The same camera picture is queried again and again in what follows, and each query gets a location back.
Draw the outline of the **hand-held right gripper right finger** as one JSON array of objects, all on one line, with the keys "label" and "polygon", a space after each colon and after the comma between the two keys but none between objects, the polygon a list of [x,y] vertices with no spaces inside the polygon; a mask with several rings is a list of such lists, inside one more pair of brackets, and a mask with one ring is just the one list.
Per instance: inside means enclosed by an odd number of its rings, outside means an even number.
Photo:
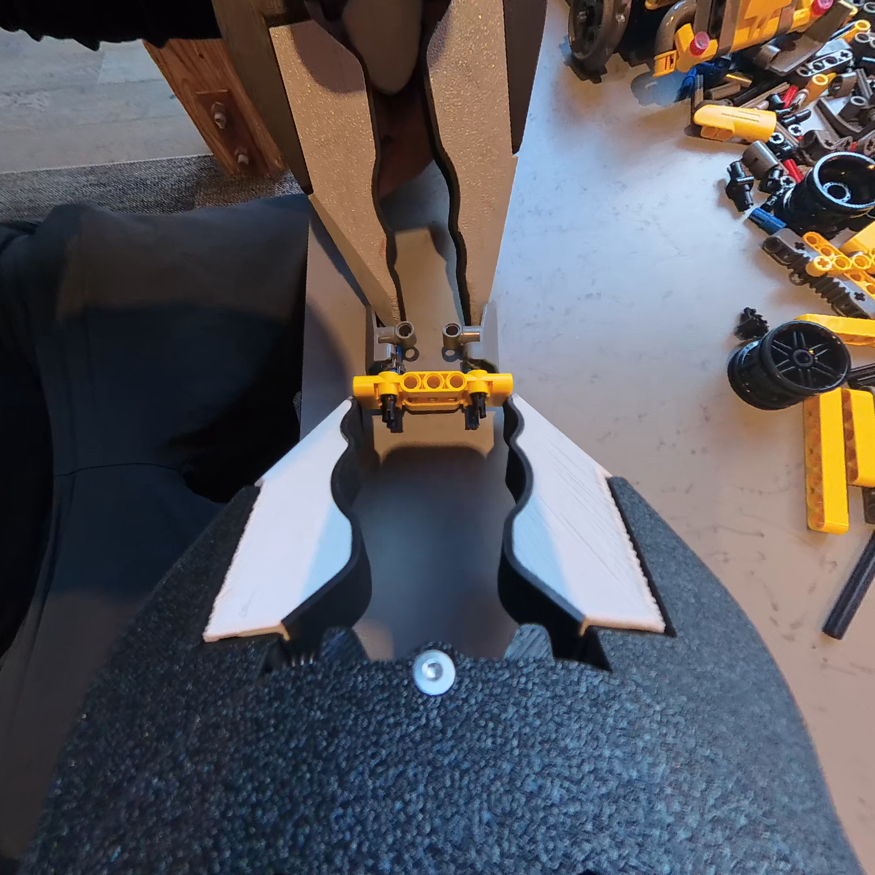
[{"label": "hand-held right gripper right finger", "polygon": [[515,499],[500,556],[508,614],[545,628],[553,650],[586,650],[591,628],[665,633],[607,471],[517,393],[504,438]]}]

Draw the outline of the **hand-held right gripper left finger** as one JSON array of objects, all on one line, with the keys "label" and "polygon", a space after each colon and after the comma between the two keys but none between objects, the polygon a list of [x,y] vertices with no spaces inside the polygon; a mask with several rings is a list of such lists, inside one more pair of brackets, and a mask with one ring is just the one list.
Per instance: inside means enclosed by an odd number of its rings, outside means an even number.
[{"label": "hand-held right gripper left finger", "polygon": [[313,650],[326,629],[363,616],[371,577],[353,510],[361,440],[349,398],[262,476],[205,641],[278,632]]}]

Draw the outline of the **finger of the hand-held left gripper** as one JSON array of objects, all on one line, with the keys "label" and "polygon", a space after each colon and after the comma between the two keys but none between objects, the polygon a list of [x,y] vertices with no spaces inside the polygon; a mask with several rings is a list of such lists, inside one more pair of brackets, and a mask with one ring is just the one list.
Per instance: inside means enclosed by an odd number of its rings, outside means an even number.
[{"label": "finger of the hand-held left gripper", "polygon": [[213,1],[244,89],[384,323],[404,318],[396,247],[376,199],[379,155],[356,56],[315,2]]},{"label": "finger of the hand-held left gripper", "polygon": [[529,112],[544,1],[453,1],[424,49],[432,148],[450,193],[458,294],[480,324]]}]

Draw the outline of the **yellow beam frame with pins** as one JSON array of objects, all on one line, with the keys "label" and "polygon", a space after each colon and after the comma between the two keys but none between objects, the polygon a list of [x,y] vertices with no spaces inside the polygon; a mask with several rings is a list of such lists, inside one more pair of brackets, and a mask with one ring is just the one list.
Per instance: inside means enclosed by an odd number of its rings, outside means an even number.
[{"label": "yellow beam frame with pins", "polygon": [[513,393],[509,373],[482,369],[410,371],[399,374],[381,371],[374,376],[356,376],[353,394],[360,407],[381,413],[392,433],[402,432],[406,412],[415,415],[463,411],[465,430],[475,431],[488,407],[500,407]]}]

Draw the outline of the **grey and yellow brick assembly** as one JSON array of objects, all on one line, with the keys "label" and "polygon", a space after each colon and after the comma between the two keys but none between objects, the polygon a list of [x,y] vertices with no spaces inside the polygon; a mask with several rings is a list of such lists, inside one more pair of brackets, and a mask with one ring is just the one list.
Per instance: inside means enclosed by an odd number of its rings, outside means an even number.
[{"label": "grey and yellow brick assembly", "polygon": [[[447,362],[460,361],[464,371],[480,369],[498,373],[498,312],[493,304],[484,308],[479,324],[450,322],[443,326],[442,356]],[[366,374],[393,371],[402,374],[407,361],[418,356],[417,333],[412,323],[383,325],[371,307],[366,308]]]}]

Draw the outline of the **wooden desk leg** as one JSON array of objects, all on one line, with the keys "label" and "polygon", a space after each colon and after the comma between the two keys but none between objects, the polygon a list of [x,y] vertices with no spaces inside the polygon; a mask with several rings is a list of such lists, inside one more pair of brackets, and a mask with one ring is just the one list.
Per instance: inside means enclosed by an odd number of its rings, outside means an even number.
[{"label": "wooden desk leg", "polygon": [[279,180],[288,170],[222,39],[171,39],[152,60],[229,176]]}]

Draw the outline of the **grey desk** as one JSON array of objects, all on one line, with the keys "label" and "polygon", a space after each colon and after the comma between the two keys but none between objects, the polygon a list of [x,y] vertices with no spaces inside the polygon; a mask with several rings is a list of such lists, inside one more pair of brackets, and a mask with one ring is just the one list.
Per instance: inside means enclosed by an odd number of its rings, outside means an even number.
[{"label": "grey desk", "polygon": [[825,312],[726,200],[737,147],[684,136],[674,80],[613,59],[567,66],[549,2],[493,301],[524,401],[620,485],[677,636],[599,630],[612,670],[499,667],[515,624],[491,579],[508,449],[421,448],[410,419],[357,499],[375,562],[356,631],[386,676],[417,644],[465,654],[460,714],[414,707],[412,742],[355,684],[342,727],[366,761],[411,760],[410,815],[365,803],[352,837],[403,838],[414,873],[873,873],[873,595],[844,641],[821,633],[868,537],[806,527],[803,414],[732,393],[738,312]]}]

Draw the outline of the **yellow rounded panel piece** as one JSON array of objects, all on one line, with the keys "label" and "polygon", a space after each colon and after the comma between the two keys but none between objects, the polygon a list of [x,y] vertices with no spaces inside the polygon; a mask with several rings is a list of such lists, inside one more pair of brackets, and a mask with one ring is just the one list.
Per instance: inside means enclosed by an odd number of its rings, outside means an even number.
[{"label": "yellow rounded panel piece", "polygon": [[776,114],[757,108],[704,104],[696,109],[693,124],[705,139],[726,142],[738,139],[747,143],[766,141],[775,132]]}]

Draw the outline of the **person's dark clothing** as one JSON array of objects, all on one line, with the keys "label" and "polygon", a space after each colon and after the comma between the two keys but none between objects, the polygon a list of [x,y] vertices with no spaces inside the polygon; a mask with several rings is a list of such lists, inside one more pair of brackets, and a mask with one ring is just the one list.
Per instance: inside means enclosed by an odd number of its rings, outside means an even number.
[{"label": "person's dark clothing", "polygon": [[2,872],[113,641],[298,440],[304,195],[2,226]]}]

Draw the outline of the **black axle rod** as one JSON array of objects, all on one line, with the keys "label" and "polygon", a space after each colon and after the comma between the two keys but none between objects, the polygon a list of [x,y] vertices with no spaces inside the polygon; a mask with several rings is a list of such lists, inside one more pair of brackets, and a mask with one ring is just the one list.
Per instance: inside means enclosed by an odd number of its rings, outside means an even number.
[{"label": "black axle rod", "polygon": [[861,553],[823,626],[823,633],[842,640],[874,579],[874,532]]}]

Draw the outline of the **black spoked wheel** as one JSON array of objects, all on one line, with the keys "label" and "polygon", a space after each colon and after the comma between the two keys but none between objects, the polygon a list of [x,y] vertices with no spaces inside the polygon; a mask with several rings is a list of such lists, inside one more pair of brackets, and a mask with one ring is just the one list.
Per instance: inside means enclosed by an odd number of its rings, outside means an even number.
[{"label": "black spoked wheel", "polygon": [[841,387],[850,368],[849,352],[837,334],[795,320],[738,348],[727,376],[742,401],[760,410],[783,410]]}]

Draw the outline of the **pile of building brick pieces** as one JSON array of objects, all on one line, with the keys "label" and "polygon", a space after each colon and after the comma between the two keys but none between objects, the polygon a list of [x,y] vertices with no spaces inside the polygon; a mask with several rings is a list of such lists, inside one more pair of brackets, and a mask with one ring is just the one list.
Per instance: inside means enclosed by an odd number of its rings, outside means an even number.
[{"label": "pile of building brick pieces", "polygon": [[[745,149],[726,171],[726,197],[764,233],[763,251],[788,279],[813,291],[827,309],[788,322],[828,328],[849,355],[853,346],[873,346],[874,207],[861,226],[830,238],[796,233],[775,210],[825,156],[849,151],[873,160],[873,3],[851,3],[856,16],[789,72],[765,69],[760,52],[738,51],[684,72],[679,93],[690,98],[691,126],[700,137],[693,115],[704,104],[776,114],[768,140],[728,141]],[[845,533],[850,487],[873,496],[873,366],[857,373],[850,368],[841,387],[796,405],[803,407],[808,528]]]}]

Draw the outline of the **black deep wheel rim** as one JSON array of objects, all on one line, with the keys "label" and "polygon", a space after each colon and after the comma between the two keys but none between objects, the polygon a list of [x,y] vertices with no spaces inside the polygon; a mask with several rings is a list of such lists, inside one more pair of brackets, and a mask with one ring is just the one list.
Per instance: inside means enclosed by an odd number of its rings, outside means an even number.
[{"label": "black deep wheel rim", "polygon": [[815,231],[830,238],[848,226],[861,226],[873,207],[873,160],[843,151],[820,159],[775,213],[800,235]]}]

